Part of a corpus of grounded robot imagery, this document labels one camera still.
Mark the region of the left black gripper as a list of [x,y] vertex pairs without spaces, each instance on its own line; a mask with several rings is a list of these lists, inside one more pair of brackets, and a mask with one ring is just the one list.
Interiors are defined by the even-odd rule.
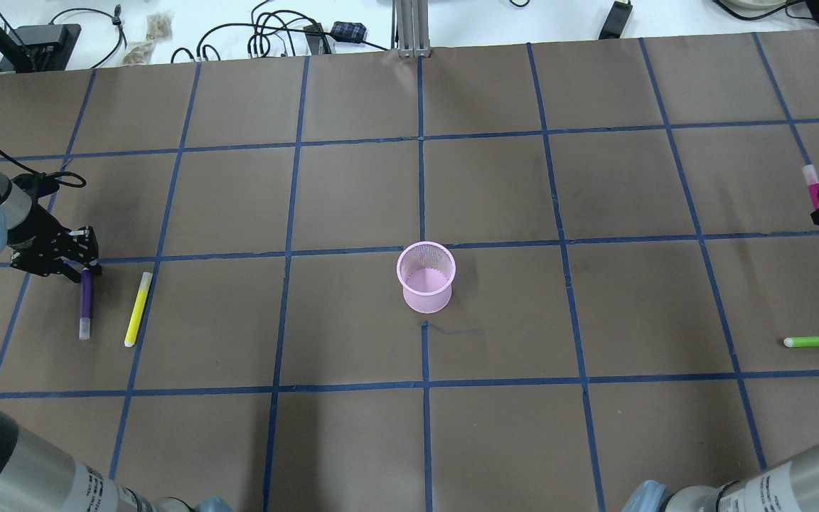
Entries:
[[94,228],[69,230],[41,206],[31,207],[25,220],[10,229],[10,249],[10,267],[22,272],[80,279],[81,272],[71,265],[75,262],[94,277],[103,275]]

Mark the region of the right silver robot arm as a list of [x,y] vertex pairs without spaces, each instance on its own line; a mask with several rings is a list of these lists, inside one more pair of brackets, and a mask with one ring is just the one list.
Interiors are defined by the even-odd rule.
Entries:
[[[819,177],[803,167],[819,226]],[[625,511],[819,511],[819,444],[772,469],[719,487],[690,486],[670,493],[663,484],[644,481],[625,503]]]

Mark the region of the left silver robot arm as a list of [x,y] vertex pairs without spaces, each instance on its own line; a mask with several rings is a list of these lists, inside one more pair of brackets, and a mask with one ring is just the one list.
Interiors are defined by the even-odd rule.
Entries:
[[[75,283],[100,276],[92,227],[69,230],[39,202],[64,185],[66,172],[23,168],[0,172],[0,253],[10,265],[39,277],[62,275]],[[0,411],[0,511],[228,511],[217,496],[188,505],[179,498],[150,500],[21,427]]]

